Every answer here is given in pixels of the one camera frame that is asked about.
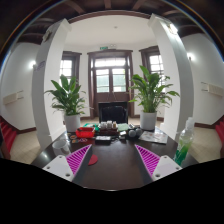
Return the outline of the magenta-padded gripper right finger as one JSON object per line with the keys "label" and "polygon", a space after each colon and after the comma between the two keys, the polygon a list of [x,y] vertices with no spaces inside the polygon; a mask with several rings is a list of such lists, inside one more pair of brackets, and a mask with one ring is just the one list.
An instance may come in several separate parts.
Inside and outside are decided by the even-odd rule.
{"label": "magenta-padded gripper right finger", "polygon": [[153,181],[157,181],[182,169],[168,155],[158,156],[139,145],[135,145],[135,148],[143,162],[144,168]]}

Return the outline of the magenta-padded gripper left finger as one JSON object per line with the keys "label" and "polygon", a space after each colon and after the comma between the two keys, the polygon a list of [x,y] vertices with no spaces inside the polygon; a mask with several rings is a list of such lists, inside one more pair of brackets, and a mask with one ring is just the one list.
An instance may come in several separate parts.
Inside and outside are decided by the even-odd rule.
{"label": "magenta-padded gripper left finger", "polygon": [[70,155],[58,155],[43,170],[48,171],[67,181],[78,182],[83,173],[83,169],[88,166],[88,162],[92,156],[92,145],[86,145]]}

